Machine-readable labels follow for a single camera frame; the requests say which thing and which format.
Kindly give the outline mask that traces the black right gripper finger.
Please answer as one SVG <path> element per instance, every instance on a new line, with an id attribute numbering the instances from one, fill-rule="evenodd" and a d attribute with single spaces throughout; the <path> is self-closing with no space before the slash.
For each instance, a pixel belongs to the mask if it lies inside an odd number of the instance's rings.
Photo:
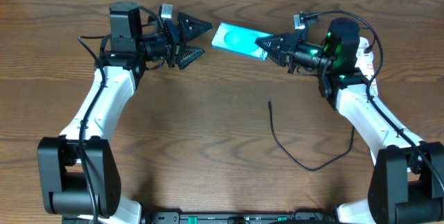
<path id="1" fill-rule="evenodd" d="M 297 35 L 295 33 L 270 35 L 257 38 L 255 43 L 267 53 L 291 53 L 296 48 Z"/>
<path id="2" fill-rule="evenodd" d="M 289 65 L 290 54 L 286 51 L 269 51 L 268 58 L 281 67 Z"/>

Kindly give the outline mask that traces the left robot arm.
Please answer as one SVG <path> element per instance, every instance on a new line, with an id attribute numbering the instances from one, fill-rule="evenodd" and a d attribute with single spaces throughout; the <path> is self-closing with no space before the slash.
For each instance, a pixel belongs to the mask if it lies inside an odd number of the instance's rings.
<path id="1" fill-rule="evenodd" d="M 109 9 L 110 33 L 92 56 L 94 82 L 83 104 L 57 137 L 45 137 L 37 147 L 44 208 L 63 223 L 148 222 L 142 205 L 121 192 L 110 142 L 147 63 L 185 69 L 204 53 L 190 42 L 212 29 L 167 3 L 148 13 L 150 33 L 143 31 L 145 7 L 122 1 Z"/>

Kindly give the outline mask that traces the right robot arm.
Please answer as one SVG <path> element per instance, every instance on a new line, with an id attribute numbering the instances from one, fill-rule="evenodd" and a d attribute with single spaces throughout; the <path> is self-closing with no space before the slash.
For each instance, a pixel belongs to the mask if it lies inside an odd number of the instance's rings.
<path id="1" fill-rule="evenodd" d="M 295 31 L 261 37 L 256 44 L 289 73 L 306 69 L 321 96 L 345 117 L 370 149 L 374 169 L 368 195 L 335 210 L 340 223 L 431 223 L 443 220 L 443 145 L 410 131 L 378 96 L 363 20 L 331 21 L 323 42 L 307 41 L 314 17 L 297 15 Z"/>

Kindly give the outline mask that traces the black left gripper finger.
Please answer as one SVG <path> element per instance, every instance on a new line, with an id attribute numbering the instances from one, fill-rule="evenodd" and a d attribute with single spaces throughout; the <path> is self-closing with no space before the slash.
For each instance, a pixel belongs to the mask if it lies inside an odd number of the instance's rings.
<path id="1" fill-rule="evenodd" d="M 186 46 L 178 56 L 178 68 L 183 70 L 193 61 L 201 57 L 205 53 L 204 48 L 197 46 Z"/>
<path id="2" fill-rule="evenodd" d="M 177 16 L 178 28 L 182 42 L 189 42 L 212 30 L 212 24 L 179 12 Z"/>

